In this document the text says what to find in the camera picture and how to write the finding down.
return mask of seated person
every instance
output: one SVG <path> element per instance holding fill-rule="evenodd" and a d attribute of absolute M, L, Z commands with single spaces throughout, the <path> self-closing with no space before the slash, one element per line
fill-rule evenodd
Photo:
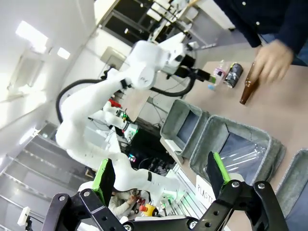
<path fill-rule="evenodd" d="M 132 191 L 118 192 L 113 190 L 108 208 L 118 218 L 128 216 L 132 205 L 136 202 L 136 197 Z"/>

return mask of person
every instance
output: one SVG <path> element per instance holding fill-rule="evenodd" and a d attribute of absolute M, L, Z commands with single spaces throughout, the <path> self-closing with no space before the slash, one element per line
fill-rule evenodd
<path fill-rule="evenodd" d="M 114 190 L 109 202 L 108 208 L 110 211 L 118 218 L 122 216 L 127 216 L 129 214 L 129 209 L 136 202 L 136 197 L 128 192 L 117 192 Z"/>
<path fill-rule="evenodd" d="M 281 80 L 292 61 L 308 65 L 308 0 L 214 0 L 256 48 L 252 79 Z M 267 45 L 262 46 L 260 35 Z"/>

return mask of red object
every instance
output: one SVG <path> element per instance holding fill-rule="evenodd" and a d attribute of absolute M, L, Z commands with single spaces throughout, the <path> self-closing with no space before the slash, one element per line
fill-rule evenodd
<path fill-rule="evenodd" d="M 109 100 L 109 102 L 111 103 L 111 106 L 112 106 L 112 107 L 122 107 L 121 104 L 117 103 L 117 102 L 114 101 L 114 100 Z"/>
<path fill-rule="evenodd" d="M 141 205 L 141 206 L 139 207 L 139 211 L 146 212 L 146 211 L 148 211 L 148 208 L 145 207 L 145 206 L 143 206 L 143 205 Z"/>

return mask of black can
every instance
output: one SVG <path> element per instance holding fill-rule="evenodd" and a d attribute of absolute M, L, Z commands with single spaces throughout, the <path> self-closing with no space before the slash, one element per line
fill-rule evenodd
<path fill-rule="evenodd" d="M 239 81 L 239 78 L 241 77 L 242 73 L 243 67 L 238 63 L 233 63 L 223 82 L 229 88 L 234 88 Z"/>

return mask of desk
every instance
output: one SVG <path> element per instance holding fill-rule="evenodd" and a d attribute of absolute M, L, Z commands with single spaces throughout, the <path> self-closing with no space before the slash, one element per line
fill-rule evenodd
<path fill-rule="evenodd" d="M 218 64 L 219 62 L 208 62 L 203 70 L 211 73 Z M 275 190 L 292 157 L 299 149 L 308 147 L 308 68 L 291 66 L 286 77 L 280 83 L 260 87 L 246 106 L 243 106 L 239 100 L 251 63 L 240 64 L 243 66 L 244 72 L 234 89 L 220 85 L 216 91 L 212 91 L 207 88 L 208 82 L 198 81 L 187 94 L 185 101 L 212 115 L 224 116 L 266 130 L 270 135 L 279 139 L 286 146 L 287 151 L 283 162 L 270 182 Z M 161 142 L 169 153 L 174 155 L 163 139 Z M 188 162 L 185 160 L 182 164 L 178 163 L 195 184 L 196 174 L 189 169 Z M 246 215 L 239 211 L 233 214 L 228 222 L 228 227 L 232 231 L 251 230 Z"/>

